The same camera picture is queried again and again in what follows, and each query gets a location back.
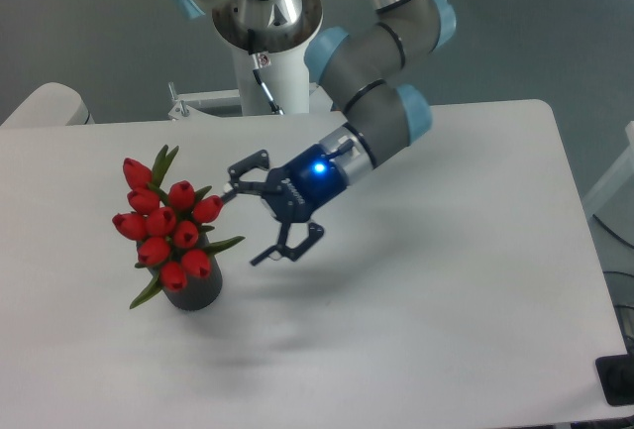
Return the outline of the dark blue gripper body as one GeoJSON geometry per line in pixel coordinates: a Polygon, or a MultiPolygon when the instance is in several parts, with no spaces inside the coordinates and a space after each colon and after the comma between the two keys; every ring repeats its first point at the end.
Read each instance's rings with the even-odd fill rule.
{"type": "Polygon", "coordinates": [[[326,150],[315,144],[267,175],[261,199],[280,223],[305,223],[347,188],[326,150]]]}

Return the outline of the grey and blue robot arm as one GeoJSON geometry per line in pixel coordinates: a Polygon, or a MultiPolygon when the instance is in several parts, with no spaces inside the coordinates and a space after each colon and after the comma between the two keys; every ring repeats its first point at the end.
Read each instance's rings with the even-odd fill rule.
{"type": "Polygon", "coordinates": [[[246,116],[309,111],[325,92],[345,122],[281,167],[257,152],[232,165],[225,198],[258,196],[279,223],[265,258],[300,259],[322,236],[313,213],[423,136],[429,104],[391,75],[445,44],[457,19],[448,0],[371,0],[377,20],[358,37],[322,28],[320,0],[173,0],[188,18],[211,18],[233,55],[246,116]]]}

